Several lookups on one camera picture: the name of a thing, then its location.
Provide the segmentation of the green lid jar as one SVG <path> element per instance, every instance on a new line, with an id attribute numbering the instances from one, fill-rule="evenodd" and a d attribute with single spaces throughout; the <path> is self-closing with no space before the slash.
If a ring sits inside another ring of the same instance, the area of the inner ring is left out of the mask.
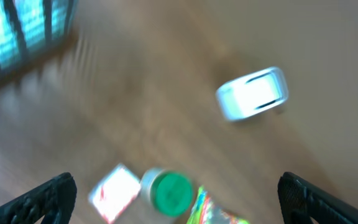
<path id="1" fill-rule="evenodd" d="M 181 172 L 154 167 L 140 180 L 140 194 L 156 211 L 179 217 L 191 206 L 194 196 L 191 180 Z"/>

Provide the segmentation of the small red white box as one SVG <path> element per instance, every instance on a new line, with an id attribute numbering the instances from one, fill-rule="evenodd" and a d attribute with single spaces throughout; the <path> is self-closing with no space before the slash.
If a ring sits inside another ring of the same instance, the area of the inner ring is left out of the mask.
<path id="1" fill-rule="evenodd" d="M 88 201 L 108 224 L 114 223 L 137 198 L 140 179 L 124 164 L 118 164 L 100 180 L 88 195 Z"/>

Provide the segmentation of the green Haribo candy bag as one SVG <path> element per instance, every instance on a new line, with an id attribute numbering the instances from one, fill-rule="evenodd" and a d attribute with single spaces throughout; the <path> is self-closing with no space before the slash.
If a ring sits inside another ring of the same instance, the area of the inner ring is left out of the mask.
<path id="1" fill-rule="evenodd" d="M 198 194 L 186 224 L 249 224 L 249 222 L 225 211 L 201 186 L 198 188 Z"/>

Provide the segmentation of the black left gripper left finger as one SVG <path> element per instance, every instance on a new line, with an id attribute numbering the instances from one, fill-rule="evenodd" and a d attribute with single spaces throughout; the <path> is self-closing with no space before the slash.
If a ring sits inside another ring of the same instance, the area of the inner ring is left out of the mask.
<path id="1" fill-rule="evenodd" d="M 0 206 L 0 224 L 69 224 L 76 194 L 73 176 L 64 172 Z"/>

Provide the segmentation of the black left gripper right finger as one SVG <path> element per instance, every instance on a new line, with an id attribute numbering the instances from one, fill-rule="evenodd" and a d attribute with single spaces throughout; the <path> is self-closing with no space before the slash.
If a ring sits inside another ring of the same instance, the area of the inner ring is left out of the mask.
<path id="1" fill-rule="evenodd" d="M 292 172 L 281 176 L 278 199 L 285 224 L 358 224 L 358 209 Z"/>

